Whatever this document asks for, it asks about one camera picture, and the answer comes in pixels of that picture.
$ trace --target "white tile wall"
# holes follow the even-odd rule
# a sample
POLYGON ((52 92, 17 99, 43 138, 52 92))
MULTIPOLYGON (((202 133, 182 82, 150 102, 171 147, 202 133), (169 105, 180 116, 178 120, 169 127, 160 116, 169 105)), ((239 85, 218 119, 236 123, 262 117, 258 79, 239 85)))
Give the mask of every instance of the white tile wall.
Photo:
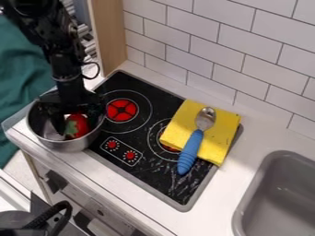
POLYGON ((172 7, 168 8, 168 25, 209 41, 216 41, 219 28, 219 23, 211 19, 201 18, 172 7))
POLYGON ((232 0, 247 6, 291 17, 297 0, 232 0))
POLYGON ((166 77, 171 77, 186 84, 187 70, 167 63, 149 54, 146 55, 146 67, 166 77))
POLYGON ((140 65, 145 65, 145 53, 127 46, 127 55, 128 60, 140 65))
POLYGON ((277 87, 302 94, 308 77, 263 60, 246 56, 243 73, 277 87))
POLYGON ((194 0, 195 14, 249 30, 254 9, 227 0, 194 0))
POLYGON ((225 25, 221 26, 218 42, 229 48, 257 56, 272 63, 276 62, 282 46, 278 41, 272 41, 225 25))
POLYGON ((167 47, 167 61, 204 77, 212 75, 213 63, 169 46, 167 47))
POLYGON ((161 59, 165 58, 165 44, 151 40, 145 36, 126 31, 126 43, 140 51, 155 55, 161 59))
POLYGON ((314 0, 298 0, 297 9, 293 16, 310 24, 315 24, 315 1, 314 0))
POLYGON ((139 16, 134 14, 130 14, 128 12, 123 13, 124 16, 124 27, 128 30, 137 32, 137 33, 144 33, 144 20, 139 16))
POLYGON ((274 120, 283 127, 287 127, 292 117, 291 112, 275 107, 274 105, 266 103, 262 100, 255 99, 252 96, 239 91, 234 105, 243 109, 253 109, 259 114, 259 116, 263 116, 262 118, 266 117, 267 119, 274 120))
POLYGON ((192 36, 191 44, 192 54, 240 71, 244 59, 243 53, 239 53, 227 47, 194 36, 192 36))
POLYGON ((123 9, 163 24, 166 21, 166 6, 150 0, 123 0, 123 9))
POLYGON ((309 99, 315 100, 315 79, 314 78, 311 77, 309 79, 309 83, 305 88, 303 96, 309 99))
POLYGON ((188 33, 145 19, 145 35, 188 52, 190 40, 188 33))
POLYGON ((252 31, 315 52, 315 26, 259 10, 252 31))
POLYGON ((221 100, 225 100, 232 104, 235 98, 235 89, 216 83, 205 77, 196 75, 195 73, 189 72, 188 74, 188 86, 195 89, 199 89, 204 93, 216 96, 221 100))
POLYGON ((314 0, 123 0, 123 8, 129 60, 315 138, 314 0))
POLYGON ((315 53, 285 45, 280 56, 279 64, 286 68, 315 77, 315 53))
POLYGON ((258 99, 263 99, 268 89, 267 83, 263 83, 252 77, 247 77, 221 65, 215 65, 213 80, 243 91, 258 99))
POLYGON ((315 123, 299 115, 293 116, 289 129, 315 139, 315 123))
POLYGON ((300 114, 315 121, 315 101, 308 100, 297 94, 271 86, 266 99, 268 102, 288 111, 300 114))
POLYGON ((162 4, 174 6, 185 11, 193 11, 193 0, 156 0, 162 4))

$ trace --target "metal sink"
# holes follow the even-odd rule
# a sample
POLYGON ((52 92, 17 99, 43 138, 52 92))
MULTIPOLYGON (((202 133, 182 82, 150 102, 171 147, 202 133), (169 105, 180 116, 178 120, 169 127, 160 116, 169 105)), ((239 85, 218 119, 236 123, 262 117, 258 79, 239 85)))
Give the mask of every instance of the metal sink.
POLYGON ((236 236, 315 236, 315 162, 288 151, 268 155, 232 227, 236 236))

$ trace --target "black stovetop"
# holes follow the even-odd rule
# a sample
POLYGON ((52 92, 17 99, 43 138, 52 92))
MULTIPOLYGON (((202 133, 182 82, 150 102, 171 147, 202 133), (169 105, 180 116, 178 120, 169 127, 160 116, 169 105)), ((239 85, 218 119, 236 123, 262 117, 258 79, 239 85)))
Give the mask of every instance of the black stovetop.
POLYGON ((125 178, 133 175, 135 183, 140 180, 145 183, 140 185, 157 190, 151 194, 187 205, 213 165, 198 159, 181 177, 176 167, 179 152, 158 141, 183 99, 123 72, 96 91, 106 94, 108 116, 90 150, 129 173, 125 178))

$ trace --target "blue spoon handle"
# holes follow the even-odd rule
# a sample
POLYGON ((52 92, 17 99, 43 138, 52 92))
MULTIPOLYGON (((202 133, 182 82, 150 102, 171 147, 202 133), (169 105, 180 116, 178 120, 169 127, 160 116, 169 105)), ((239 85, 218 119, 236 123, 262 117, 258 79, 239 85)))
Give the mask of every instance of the blue spoon handle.
POLYGON ((177 163, 177 172, 179 175, 186 174, 193 166, 197 159, 198 150, 201 142, 204 138, 204 132, 200 129, 196 129, 189 140, 187 141, 184 149, 180 154, 179 161, 177 163))

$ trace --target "yellow towel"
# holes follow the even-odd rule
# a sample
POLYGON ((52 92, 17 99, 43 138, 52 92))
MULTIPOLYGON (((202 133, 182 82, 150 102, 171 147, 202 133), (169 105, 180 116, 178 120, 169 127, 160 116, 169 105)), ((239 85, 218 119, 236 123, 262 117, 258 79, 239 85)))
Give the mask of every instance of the yellow towel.
MULTIPOLYGON (((161 136, 161 143, 182 150, 192 132, 197 129, 195 118, 203 107, 206 105, 186 100, 161 136)), ((199 148, 198 157, 221 166, 237 132, 241 117, 232 112, 214 109, 216 122, 212 128, 204 132, 204 140, 199 148)))

